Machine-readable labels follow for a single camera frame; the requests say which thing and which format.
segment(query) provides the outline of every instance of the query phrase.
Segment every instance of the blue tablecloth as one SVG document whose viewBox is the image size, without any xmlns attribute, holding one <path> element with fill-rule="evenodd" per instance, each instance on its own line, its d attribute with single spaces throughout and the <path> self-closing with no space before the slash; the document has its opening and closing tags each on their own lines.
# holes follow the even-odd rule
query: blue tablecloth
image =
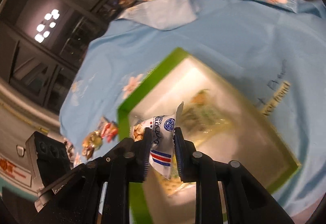
<svg viewBox="0 0 326 224">
<path fill-rule="evenodd" d="M 286 80 L 291 89 L 269 119 L 303 166 L 274 197 L 295 215 L 326 191 L 325 19 L 321 0 L 153 0 L 127 9 L 91 42 L 61 108 L 61 133 L 80 153 L 101 116 L 116 120 L 130 77 L 177 46 L 257 107 Z"/>
</svg>

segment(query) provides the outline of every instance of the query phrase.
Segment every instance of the screw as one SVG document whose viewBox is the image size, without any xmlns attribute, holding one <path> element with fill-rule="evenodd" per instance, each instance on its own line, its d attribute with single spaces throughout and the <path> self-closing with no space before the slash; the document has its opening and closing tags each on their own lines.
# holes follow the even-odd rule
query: screw
<svg viewBox="0 0 326 224">
<path fill-rule="evenodd" d="M 203 156 L 203 154 L 202 154 L 200 151 L 195 151 L 192 155 L 193 155 L 195 158 L 200 158 L 201 156 Z"/>
<path fill-rule="evenodd" d="M 96 162 L 95 161 L 90 161 L 86 163 L 87 168 L 93 169 L 96 167 Z"/>
<path fill-rule="evenodd" d="M 131 152 L 131 151 L 128 151 L 123 156 L 125 158 L 133 158 L 135 156 L 135 154 L 133 152 Z"/>
<path fill-rule="evenodd" d="M 233 168 L 238 168 L 240 166 L 240 163 L 237 160 L 233 160 L 230 164 Z"/>
</svg>

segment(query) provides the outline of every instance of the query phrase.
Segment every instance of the yellow label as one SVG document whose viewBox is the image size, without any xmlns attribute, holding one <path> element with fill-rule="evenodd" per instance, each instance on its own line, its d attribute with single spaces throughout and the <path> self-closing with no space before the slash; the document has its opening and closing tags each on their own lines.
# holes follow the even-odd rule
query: yellow label
<svg viewBox="0 0 326 224">
<path fill-rule="evenodd" d="M 269 116 L 273 111 L 274 108 L 283 100 L 284 96 L 288 93 L 290 89 L 290 83 L 284 81 L 280 88 L 274 93 L 273 97 L 270 101 L 261 109 L 261 113 L 265 116 Z"/>
</svg>

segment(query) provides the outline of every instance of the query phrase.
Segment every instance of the red stripe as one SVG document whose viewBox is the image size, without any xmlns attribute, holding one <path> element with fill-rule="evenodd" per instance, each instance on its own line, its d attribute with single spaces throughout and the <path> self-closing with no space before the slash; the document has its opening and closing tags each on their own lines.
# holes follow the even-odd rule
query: red stripe
<svg viewBox="0 0 326 224">
<path fill-rule="evenodd" d="M 169 158 L 163 158 L 163 157 L 160 157 L 160 156 L 155 155 L 155 154 L 153 154 L 153 153 L 151 153 L 151 155 L 152 155 L 155 159 L 162 160 L 162 161 L 167 161 L 167 162 L 171 162 L 171 159 L 169 159 Z"/>
</svg>

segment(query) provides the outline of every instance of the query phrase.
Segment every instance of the red and blue stripe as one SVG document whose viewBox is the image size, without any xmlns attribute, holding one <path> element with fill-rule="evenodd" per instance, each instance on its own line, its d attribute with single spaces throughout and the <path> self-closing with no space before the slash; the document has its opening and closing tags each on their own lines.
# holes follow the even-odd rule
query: red and blue stripe
<svg viewBox="0 0 326 224">
<path fill-rule="evenodd" d="M 157 150 L 151 150 L 151 156 L 154 162 L 163 166 L 171 166 L 171 155 L 160 152 Z"/>
</svg>

